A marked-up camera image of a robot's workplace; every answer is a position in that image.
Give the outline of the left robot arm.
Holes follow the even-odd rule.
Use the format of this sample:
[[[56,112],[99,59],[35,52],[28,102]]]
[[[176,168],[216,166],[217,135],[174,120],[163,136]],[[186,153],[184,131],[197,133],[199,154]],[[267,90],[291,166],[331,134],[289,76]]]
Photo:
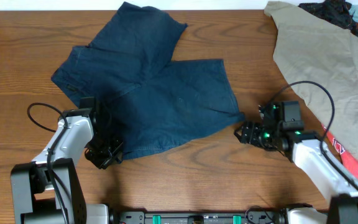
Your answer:
[[[123,141],[109,133],[111,117],[94,97],[59,112],[58,128],[42,152],[11,170],[16,223],[110,223],[105,204],[87,204],[76,172],[84,156],[99,169],[122,162]]]

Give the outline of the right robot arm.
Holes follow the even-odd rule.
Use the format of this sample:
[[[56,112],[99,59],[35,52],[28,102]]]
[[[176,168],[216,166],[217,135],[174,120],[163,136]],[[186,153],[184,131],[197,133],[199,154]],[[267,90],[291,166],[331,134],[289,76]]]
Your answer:
[[[315,131],[306,131],[296,101],[273,102],[259,108],[261,122],[245,121],[234,131],[243,144],[279,152],[300,168],[326,199],[319,212],[299,204],[273,214],[262,223],[358,223],[358,180],[331,154]]]

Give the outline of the navy blue shorts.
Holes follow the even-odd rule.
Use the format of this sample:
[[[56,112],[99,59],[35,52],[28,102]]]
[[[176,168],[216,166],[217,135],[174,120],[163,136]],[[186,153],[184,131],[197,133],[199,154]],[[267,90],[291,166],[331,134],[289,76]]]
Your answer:
[[[221,59],[174,61],[186,25],[154,7],[121,5],[51,79],[78,105],[93,96],[123,158],[165,152],[244,120]]]

